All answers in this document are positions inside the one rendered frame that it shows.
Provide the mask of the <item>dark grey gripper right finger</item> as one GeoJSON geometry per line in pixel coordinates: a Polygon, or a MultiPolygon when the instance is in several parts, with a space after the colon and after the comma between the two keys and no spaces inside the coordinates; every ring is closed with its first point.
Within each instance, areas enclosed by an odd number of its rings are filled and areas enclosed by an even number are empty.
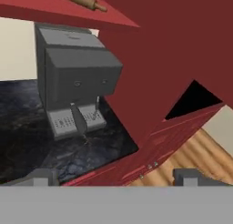
{"type": "Polygon", "coordinates": [[[215,180],[204,176],[195,168],[175,168],[173,170],[173,184],[183,187],[199,187],[199,186],[228,186],[228,183],[215,180]]]}

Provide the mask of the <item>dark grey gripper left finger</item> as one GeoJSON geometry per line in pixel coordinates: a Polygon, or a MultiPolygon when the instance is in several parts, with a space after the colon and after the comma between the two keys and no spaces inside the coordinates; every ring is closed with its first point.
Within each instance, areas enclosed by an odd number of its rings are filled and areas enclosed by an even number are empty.
{"type": "Polygon", "coordinates": [[[2,184],[3,187],[53,187],[58,185],[58,173],[55,169],[51,168],[38,168],[23,178],[18,178],[2,184]]]}

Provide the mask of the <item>red base cabinet front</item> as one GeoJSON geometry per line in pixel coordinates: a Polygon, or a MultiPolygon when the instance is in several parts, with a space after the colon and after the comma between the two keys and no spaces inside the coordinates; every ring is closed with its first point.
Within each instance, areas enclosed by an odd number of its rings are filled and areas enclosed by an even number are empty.
{"type": "Polygon", "coordinates": [[[64,186],[122,186],[139,178],[140,174],[144,176],[176,152],[223,106],[220,103],[181,117],[163,120],[139,143],[136,153],[70,180],[64,186]]]}

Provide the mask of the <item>grey coffee machine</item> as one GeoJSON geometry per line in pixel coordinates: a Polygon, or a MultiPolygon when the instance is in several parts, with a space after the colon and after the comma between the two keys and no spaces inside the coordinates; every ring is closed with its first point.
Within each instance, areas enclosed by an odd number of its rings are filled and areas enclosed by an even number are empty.
{"type": "Polygon", "coordinates": [[[84,28],[35,24],[38,92],[54,138],[106,125],[99,99],[114,93],[123,64],[84,28]]]}

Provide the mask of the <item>red wall cabinet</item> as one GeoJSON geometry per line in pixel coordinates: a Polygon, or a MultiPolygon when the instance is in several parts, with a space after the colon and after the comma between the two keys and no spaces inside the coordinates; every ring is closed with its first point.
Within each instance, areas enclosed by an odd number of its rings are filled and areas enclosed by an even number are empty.
{"type": "Polygon", "coordinates": [[[95,28],[124,69],[108,103],[142,145],[192,80],[233,107],[233,0],[0,0],[0,16],[95,28]]]}

